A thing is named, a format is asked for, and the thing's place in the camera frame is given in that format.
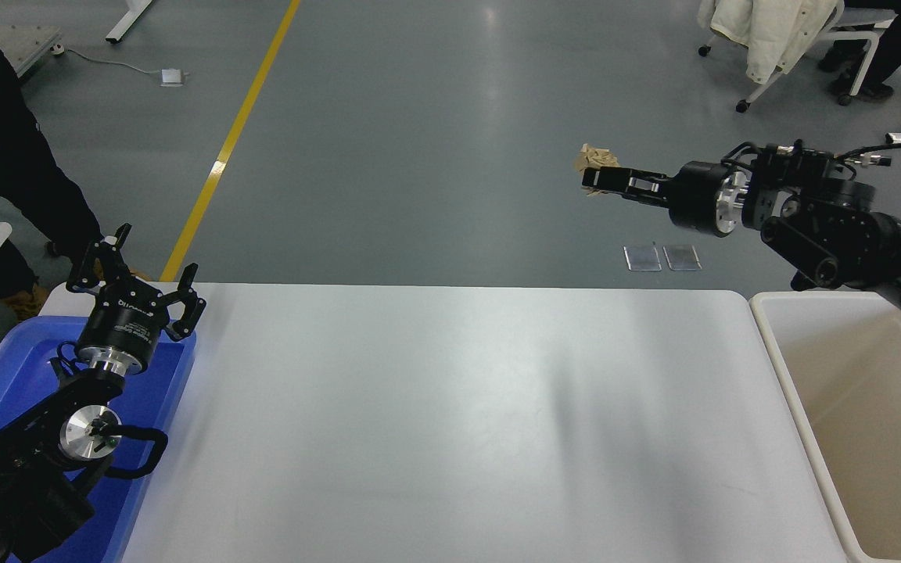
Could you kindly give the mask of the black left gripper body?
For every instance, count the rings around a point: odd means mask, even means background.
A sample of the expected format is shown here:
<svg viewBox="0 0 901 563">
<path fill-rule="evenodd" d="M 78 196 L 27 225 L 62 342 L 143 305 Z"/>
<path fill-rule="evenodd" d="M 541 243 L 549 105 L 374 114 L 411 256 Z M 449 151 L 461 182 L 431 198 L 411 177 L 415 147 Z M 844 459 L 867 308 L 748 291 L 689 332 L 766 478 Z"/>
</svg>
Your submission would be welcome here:
<svg viewBox="0 0 901 563">
<path fill-rule="evenodd" d="M 91 361 L 103 350 L 129 357 L 130 366 L 149 366 L 168 323 L 158 302 L 162 292 L 145 281 L 107 282 L 95 295 L 87 324 L 76 341 L 76 357 Z"/>
</svg>

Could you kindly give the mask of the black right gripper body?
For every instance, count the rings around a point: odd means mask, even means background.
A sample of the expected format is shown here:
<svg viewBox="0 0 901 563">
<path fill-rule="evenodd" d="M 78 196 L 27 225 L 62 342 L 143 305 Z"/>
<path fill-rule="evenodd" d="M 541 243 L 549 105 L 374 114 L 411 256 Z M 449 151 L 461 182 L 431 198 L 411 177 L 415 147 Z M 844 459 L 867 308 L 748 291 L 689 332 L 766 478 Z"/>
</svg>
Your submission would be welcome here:
<svg viewBox="0 0 901 563">
<path fill-rule="evenodd" d="M 690 161 L 669 181 L 669 219 L 673 225 L 705 235 L 725 235 L 716 215 L 716 203 L 727 167 L 721 163 Z"/>
</svg>

